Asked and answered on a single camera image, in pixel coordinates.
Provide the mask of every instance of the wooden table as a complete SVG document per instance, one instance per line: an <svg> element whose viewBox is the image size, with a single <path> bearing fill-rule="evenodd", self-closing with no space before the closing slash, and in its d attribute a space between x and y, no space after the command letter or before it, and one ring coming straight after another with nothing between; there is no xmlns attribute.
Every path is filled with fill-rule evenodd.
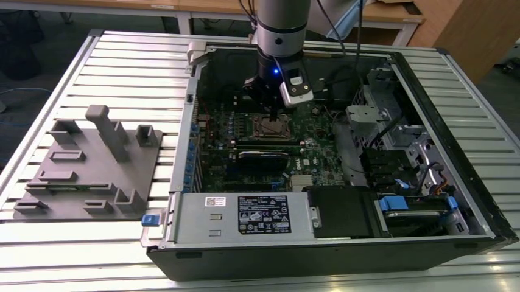
<svg viewBox="0 0 520 292"><path fill-rule="evenodd" d="M193 33L194 18L248 20L237 0L19 0L0 1L0 9L176 17L185 35ZM364 10L364 27L399 30L395 46L407 46L423 22L400 4L378 2Z"/></svg>

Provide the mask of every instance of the power supply label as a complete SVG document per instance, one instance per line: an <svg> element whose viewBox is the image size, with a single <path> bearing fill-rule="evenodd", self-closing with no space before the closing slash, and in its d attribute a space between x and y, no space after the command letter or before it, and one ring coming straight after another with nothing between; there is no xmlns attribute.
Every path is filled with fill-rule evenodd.
<svg viewBox="0 0 520 292"><path fill-rule="evenodd" d="M239 232L241 234L292 233L288 196L240 196Z"/></svg>

